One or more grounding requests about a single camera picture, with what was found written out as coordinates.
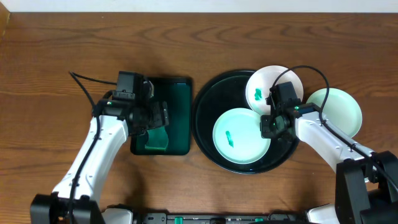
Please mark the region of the green scouring sponge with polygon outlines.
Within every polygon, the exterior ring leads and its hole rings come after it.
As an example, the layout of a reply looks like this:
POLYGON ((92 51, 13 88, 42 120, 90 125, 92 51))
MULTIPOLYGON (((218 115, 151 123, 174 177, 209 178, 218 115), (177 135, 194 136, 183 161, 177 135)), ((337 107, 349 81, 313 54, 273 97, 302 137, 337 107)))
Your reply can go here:
POLYGON ((169 137, 165 127, 150 129, 147 131, 148 140, 145 144, 145 149, 165 151, 169 145, 169 137))

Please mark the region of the black rectangular water tray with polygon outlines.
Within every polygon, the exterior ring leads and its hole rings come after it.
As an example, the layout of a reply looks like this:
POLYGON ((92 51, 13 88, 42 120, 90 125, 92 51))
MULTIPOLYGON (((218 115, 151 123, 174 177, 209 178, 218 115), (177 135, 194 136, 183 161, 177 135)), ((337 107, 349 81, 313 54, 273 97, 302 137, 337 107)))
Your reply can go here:
POLYGON ((151 77, 154 85, 154 101, 165 101, 169 112, 169 125, 164 126, 169 137, 165 151, 147 150, 148 133, 131 139, 130 151, 135 155, 183 156, 190 150, 190 122, 192 108, 192 80, 187 77, 151 77))

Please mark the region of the white plate front green stain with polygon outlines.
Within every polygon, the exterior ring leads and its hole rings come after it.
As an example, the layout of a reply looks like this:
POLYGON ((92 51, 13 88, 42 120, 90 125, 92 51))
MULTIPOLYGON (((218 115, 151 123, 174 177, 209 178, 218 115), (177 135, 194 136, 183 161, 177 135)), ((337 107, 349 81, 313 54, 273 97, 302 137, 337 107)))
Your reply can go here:
POLYGON ((215 122, 212 138, 222 157, 235 164, 258 161, 271 145, 270 139, 261 137, 260 115, 247 108, 224 112, 215 122))

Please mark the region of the white plate with green stain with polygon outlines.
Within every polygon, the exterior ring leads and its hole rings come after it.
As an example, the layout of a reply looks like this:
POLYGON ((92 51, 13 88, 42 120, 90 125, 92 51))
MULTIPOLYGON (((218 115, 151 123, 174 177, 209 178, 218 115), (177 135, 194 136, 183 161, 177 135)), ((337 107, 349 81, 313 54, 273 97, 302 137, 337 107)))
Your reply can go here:
POLYGON ((357 101, 343 90, 330 88, 323 109, 324 120, 330 121, 349 137, 361 128, 363 115, 357 101))

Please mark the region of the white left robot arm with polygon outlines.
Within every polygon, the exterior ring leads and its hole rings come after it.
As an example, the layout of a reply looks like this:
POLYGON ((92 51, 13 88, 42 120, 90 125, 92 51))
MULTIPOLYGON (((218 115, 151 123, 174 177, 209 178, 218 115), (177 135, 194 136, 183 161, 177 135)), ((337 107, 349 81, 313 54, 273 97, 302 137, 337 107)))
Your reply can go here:
POLYGON ((93 108, 87 137, 64 178, 30 205, 32 223, 134 223, 124 205, 101 211, 98 202, 116 154, 129 136, 168 125, 164 101, 110 91, 93 108))

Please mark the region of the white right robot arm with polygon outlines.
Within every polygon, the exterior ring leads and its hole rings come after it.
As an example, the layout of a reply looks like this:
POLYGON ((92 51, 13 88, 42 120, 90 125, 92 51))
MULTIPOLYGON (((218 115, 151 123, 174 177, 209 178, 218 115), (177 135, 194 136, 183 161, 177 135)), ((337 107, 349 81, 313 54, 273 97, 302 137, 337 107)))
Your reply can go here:
POLYGON ((314 149, 336 174, 335 202, 310 209, 311 223, 397 223, 397 157, 374 152, 332 124, 313 103, 262 115, 264 138, 291 137, 314 149))

